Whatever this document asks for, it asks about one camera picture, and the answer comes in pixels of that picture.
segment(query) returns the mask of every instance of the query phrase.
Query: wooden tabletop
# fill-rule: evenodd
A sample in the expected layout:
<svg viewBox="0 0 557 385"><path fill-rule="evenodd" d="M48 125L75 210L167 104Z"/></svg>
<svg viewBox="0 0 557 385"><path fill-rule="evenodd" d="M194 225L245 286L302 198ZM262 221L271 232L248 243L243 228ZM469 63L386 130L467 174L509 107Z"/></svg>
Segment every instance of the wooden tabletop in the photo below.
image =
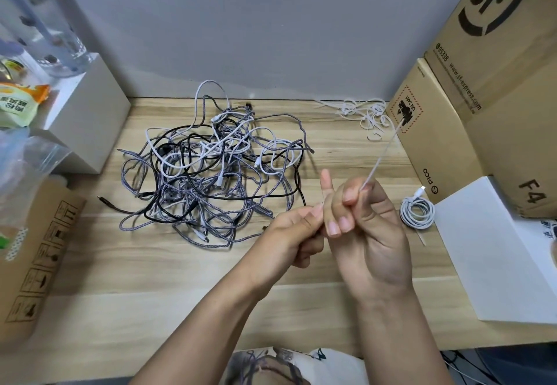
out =
<svg viewBox="0 0 557 385"><path fill-rule="evenodd" d="M288 112L299 117L315 154L302 169L308 204L322 200L319 171L331 170L335 185L366 176L386 142L370 142L357 121L346 121L310 101L252 101L257 115ZM190 99L133 100L116 147L139 150L145 128L191 123ZM211 116L213 108L208 110ZM260 122L278 137L300 136L288 117ZM101 195L126 208L141 202L120 184L124 158L114 151L100 176L74 176L70 187L88 198L36 332L0 353L0 383L57 382L133 375L186 317L194 305L253 243L229 251L195 248L171 227L150 225L122 232L122 215L103 205ZM377 170L396 206L420 186L402 146L396 142ZM275 212L282 199L268 199ZM296 206L301 205L296 199ZM239 235L261 231L268 219L255 216ZM418 235L408 230L414 286L440 349L500 346L557 340L547 325L477 320L435 227ZM358 354L352 302L330 250L307 269L291 268L258 304L240 338L240 348L283 346L300 351L331 347Z"/></svg>

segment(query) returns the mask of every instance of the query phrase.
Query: person's left hand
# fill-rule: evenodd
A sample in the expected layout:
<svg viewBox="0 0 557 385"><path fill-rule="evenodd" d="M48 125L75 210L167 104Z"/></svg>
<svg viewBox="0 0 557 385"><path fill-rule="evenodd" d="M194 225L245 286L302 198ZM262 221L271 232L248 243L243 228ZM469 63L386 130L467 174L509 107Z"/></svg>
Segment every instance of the person's left hand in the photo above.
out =
<svg viewBox="0 0 557 385"><path fill-rule="evenodd" d="M281 213L265 229L236 266L259 299L291 265L307 268L310 257L323 250L323 236L316 234L322 224L323 205L319 204Z"/></svg>

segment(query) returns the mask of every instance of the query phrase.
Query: wall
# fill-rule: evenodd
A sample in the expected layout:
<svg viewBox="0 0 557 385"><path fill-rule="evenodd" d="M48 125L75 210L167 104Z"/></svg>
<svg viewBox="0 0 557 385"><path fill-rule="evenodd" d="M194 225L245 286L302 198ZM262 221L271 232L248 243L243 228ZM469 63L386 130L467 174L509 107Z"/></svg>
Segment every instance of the wall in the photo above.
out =
<svg viewBox="0 0 557 385"><path fill-rule="evenodd" d="M61 0L130 96L391 98L459 0Z"/></svg>

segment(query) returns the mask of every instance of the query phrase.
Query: fingernail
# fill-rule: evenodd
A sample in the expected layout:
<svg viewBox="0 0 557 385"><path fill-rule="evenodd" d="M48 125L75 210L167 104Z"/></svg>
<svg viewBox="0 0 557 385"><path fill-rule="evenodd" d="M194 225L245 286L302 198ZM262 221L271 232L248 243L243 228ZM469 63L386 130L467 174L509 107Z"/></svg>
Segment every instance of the fingernail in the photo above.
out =
<svg viewBox="0 0 557 385"><path fill-rule="evenodd" d="M349 188L344 191L343 200L354 200L358 198L358 191L353 188Z"/></svg>
<svg viewBox="0 0 557 385"><path fill-rule="evenodd" d="M311 209L311 214L316 218L321 218L321 214L323 213L323 204L317 204L313 206Z"/></svg>
<svg viewBox="0 0 557 385"><path fill-rule="evenodd" d="M348 231L352 229L352 223L345 216L340 217L339 226L340 226L340 230L343 233L348 233Z"/></svg>
<svg viewBox="0 0 557 385"><path fill-rule="evenodd" d="M336 236L340 234L339 226L335 221L331 221L330 223L328 223L327 234L329 234L330 236Z"/></svg>

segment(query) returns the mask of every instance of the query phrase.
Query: plastic bag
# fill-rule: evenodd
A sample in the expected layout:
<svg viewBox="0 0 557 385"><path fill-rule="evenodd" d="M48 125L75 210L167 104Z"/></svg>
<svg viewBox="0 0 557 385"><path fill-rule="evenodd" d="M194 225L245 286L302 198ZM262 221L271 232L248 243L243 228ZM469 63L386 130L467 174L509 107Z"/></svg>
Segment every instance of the plastic bag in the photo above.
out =
<svg viewBox="0 0 557 385"><path fill-rule="evenodd" d="M0 226L25 226L38 187L69 154L65 146L29 137L28 128L0 130Z"/></svg>

